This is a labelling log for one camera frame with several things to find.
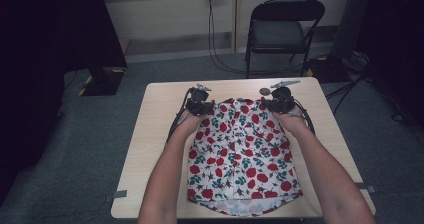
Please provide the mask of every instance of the gray carpet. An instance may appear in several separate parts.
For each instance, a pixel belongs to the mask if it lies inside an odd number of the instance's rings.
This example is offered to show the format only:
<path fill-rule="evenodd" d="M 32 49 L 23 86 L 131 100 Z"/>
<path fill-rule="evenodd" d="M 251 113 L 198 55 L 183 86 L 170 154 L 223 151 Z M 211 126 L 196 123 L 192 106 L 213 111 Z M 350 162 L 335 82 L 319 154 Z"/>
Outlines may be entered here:
<path fill-rule="evenodd" d="M 243 58 L 242 54 L 220 56 L 224 63 L 239 69 L 243 69 Z M 272 70 L 276 62 L 285 69 L 290 67 L 287 59 L 278 55 L 254 57 L 252 69 Z M 87 71 L 79 71 L 75 79 L 74 73 L 66 75 L 70 85 L 63 97 L 64 115 L 40 162 L 16 179 L 0 209 L 1 224 L 135 223 L 111 217 L 109 199 L 118 185 L 147 84 L 244 78 L 244 74 L 219 70 L 209 57 L 146 62 L 129 65 L 117 95 L 79 97 L 88 76 Z M 322 88 L 330 93 L 345 84 L 323 84 Z M 331 99 L 330 106 L 334 108 L 339 99 Z M 336 119 L 365 183 L 377 189 L 371 197 L 378 223 L 423 223 L 424 132 L 418 126 L 393 121 L 393 106 L 372 83 L 362 81 L 341 104 Z M 323 222 L 314 219 L 308 223 Z"/>

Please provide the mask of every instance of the floral fabric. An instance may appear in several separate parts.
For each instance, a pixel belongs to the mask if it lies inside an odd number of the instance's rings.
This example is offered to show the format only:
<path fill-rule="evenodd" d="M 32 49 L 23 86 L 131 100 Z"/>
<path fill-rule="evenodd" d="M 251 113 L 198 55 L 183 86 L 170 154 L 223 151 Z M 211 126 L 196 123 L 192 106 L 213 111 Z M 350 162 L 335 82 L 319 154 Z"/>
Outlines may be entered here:
<path fill-rule="evenodd" d="M 271 212 L 302 195 L 290 143 L 260 100 L 215 104 L 188 158 L 188 199 L 235 216 Z"/>

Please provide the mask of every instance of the chair seat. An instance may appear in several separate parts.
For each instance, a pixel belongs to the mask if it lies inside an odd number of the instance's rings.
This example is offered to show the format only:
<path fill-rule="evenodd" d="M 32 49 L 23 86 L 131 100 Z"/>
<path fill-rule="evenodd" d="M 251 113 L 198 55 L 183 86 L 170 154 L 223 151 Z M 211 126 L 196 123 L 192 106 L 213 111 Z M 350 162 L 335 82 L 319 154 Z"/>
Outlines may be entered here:
<path fill-rule="evenodd" d="M 299 22 L 253 22 L 252 52 L 304 53 L 306 49 L 305 37 Z"/>

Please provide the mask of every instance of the tabletop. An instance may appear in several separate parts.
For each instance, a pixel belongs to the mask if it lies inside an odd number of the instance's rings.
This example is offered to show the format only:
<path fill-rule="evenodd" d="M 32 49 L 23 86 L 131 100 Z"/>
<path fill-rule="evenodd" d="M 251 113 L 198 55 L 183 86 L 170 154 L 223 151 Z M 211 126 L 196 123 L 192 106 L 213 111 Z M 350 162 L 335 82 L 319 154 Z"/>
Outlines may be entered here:
<path fill-rule="evenodd" d="M 116 198 L 112 205 L 115 218 L 137 218 L 150 173 L 158 160 L 167 138 L 169 128 L 182 105 L 187 90 L 202 84 L 212 91 L 208 101 L 221 102 L 229 98 L 260 99 L 259 89 L 281 81 L 300 81 L 288 86 L 312 119 L 318 139 L 341 163 L 353 181 L 362 183 L 361 175 L 350 154 L 324 93 L 315 78 L 243 79 L 196 82 L 151 83 L 147 86 L 134 128 L 127 157 L 117 191 L 126 196 Z M 305 161 L 296 139 L 287 132 L 303 196 L 259 218 L 308 218 L 322 217 L 321 208 L 312 187 Z M 233 218 L 211 211 L 187 200 L 187 157 L 194 134 L 185 145 L 183 174 L 178 198 L 178 218 Z M 375 206 L 367 192 L 361 190 L 372 213 Z"/>

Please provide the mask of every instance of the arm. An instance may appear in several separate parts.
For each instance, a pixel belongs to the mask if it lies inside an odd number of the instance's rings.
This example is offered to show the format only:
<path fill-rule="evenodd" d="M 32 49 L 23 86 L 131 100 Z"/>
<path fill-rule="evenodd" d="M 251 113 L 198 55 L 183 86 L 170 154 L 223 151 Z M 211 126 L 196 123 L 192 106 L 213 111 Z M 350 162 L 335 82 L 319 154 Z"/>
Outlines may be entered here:
<path fill-rule="evenodd" d="M 326 223 L 375 223 L 361 192 L 340 163 L 325 149 L 305 122 L 295 116 L 274 115 L 297 139 Z"/>
<path fill-rule="evenodd" d="M 138 216 L 139 224 L 177 223 L 184 145 L 201 121 L 201 117 L 190 115 L 172 134 L 150 174 Z"/>

